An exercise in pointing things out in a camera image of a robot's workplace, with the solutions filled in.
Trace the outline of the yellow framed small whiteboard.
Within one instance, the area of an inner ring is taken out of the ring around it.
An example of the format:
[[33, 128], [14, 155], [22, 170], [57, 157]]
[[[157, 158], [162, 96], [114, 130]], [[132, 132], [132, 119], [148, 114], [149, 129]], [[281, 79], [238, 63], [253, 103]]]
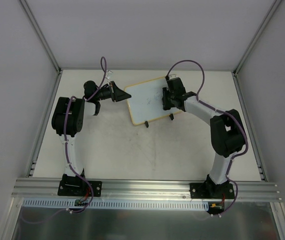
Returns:
[[162, 76], [124, 88], [124, 91], [131, 95], [126, 101], [133, 125], [146, 124], [181, 112], [175, 107], [163, 110], [163, 88], [166, 87], [166, 79]]

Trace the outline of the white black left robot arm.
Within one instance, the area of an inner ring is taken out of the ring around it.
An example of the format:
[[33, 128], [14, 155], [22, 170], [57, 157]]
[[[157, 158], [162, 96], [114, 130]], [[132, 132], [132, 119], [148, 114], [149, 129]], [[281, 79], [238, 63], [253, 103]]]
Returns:
[[100, 197], [101, 181], [85, 181], [83, 161], [76, 150], [77, 136], [83, 128], [85, 115], [96, 116], [100, 101], [111, 99], [120, 102], [132, 96], [118, 88], [114, 81], [98, 86], [94, 81], [84, 83], [83, 98], [60, 97], [57, 101], [51, 126], [59, 135], [64, 149], [65, 170], [59, 182], [58, 196]]

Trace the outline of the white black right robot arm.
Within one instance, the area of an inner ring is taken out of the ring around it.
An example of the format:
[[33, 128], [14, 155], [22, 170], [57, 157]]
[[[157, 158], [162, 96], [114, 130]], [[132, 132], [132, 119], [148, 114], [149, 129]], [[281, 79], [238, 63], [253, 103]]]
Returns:
[[206, 180], [199, 186], [190, 187], [192, 198], [221, 199], [226, 196], [232, 199], [229, 192], [232, 184], [228, 178], [233, 160], [248, 150], [248, 139], [237, 110], [223, 111], [200, 100], [199, 96], [186, 92], [179, 77], [165, 77], [167, 86], [162, 89], [164, 110], [177, 108], [192, 114], [210, 127], [210, 141], [215, 151], [214, 161]]

